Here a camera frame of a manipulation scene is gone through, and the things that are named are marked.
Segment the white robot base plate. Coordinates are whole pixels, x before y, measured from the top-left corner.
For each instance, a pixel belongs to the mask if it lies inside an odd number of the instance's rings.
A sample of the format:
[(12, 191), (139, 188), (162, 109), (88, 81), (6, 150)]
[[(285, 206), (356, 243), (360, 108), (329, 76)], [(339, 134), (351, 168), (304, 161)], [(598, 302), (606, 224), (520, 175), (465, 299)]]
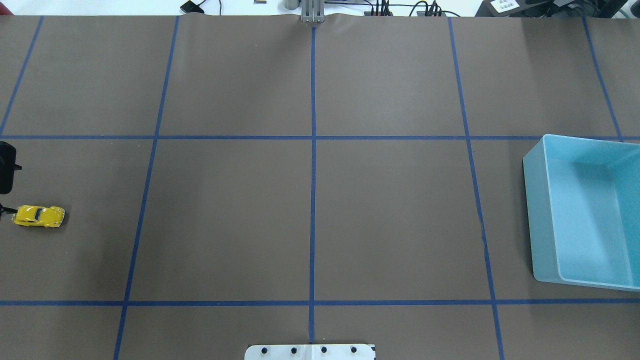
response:
[(375, 360), (372, 344), (256, 344), (247, 347), (245, 360)]

